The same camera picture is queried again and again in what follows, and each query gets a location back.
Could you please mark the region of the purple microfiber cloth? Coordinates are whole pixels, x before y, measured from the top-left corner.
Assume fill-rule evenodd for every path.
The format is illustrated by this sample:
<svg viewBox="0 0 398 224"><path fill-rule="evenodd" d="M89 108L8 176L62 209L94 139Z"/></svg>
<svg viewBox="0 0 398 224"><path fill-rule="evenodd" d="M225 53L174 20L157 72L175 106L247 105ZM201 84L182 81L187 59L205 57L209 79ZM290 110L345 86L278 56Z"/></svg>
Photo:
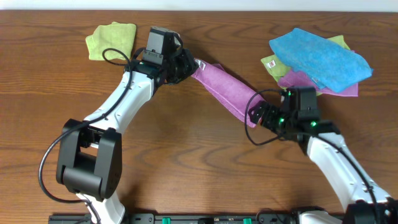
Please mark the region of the purple microfiber cloth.
<svg viewBox="0 0 398 224"><path fill-rule="evenodd" d="M251 128L256 126L245 113L247 103L256 93L237 78L228 74L218 64L210 64L200 59L195 59L198 64L196 72L192 75L199 81L232 115L244 122L247 115L247 125Z"/></svg>

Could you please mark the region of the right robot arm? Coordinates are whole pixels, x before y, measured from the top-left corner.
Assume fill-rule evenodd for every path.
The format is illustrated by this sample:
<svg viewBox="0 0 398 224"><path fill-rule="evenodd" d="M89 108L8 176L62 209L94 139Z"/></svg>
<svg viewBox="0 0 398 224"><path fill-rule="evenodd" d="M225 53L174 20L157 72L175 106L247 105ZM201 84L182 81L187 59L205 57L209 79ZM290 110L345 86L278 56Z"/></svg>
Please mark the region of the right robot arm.
<svg viewBox="0 0 398 224"><path fill-rule="evenodd" d="M298 86L278 94L279 106L248 101L244 121L270 130L275 140L296 142L326 177L344 210L343 216L336 218L320 208L302 208L290 222L397 223L397 200L366 173L337 126L321 118L316 90Z"/></svg>

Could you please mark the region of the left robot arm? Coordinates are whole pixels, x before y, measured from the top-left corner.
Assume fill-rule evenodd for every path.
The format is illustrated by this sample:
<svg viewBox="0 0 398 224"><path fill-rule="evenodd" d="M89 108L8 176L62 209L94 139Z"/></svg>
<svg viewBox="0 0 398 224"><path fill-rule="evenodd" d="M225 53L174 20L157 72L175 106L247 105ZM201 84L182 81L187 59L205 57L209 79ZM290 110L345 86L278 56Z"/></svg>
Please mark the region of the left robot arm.
<svg viewBox="0 0 398 224"><path fill-rule="evenodd" d="M150 29L147 45L122 55L123 76L106 101L83 121L69 119L56 140L56 180L83 202L92 223L121 223L126 209L116 193L122 174L122 135L162 85L175 85L198 68L180 35Z"/></svg>

